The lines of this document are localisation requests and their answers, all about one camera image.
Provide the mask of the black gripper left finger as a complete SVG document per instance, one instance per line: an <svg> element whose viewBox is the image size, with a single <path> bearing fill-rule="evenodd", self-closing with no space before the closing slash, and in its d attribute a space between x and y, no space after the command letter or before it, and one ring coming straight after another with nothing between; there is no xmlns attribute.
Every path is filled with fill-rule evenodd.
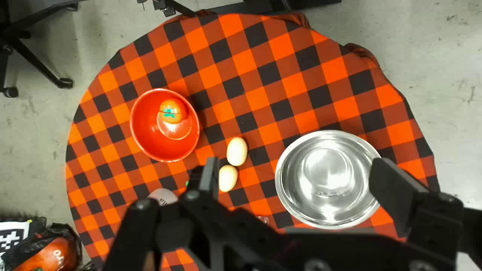
<svg viewBox="0 0 482 271"><path fill-rule="evenodd" d="M218 194L218 169L220 160L211 157L203 166L197 166L189 172L189 179L186 182L186 191L206 193L212 199Z"/></svg>

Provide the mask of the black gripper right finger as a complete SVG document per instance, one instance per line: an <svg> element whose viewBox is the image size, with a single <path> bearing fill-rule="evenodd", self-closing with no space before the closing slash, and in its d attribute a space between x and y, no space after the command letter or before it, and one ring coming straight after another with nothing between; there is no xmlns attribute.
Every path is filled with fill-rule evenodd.
<svg viewBox="0 0 482 271"><path fill-rule="evenodd" d="M415 202L429 188L399 169L391 160L375 158L369 173L369 191L391 217L396 233L406 236Z"/></svg>

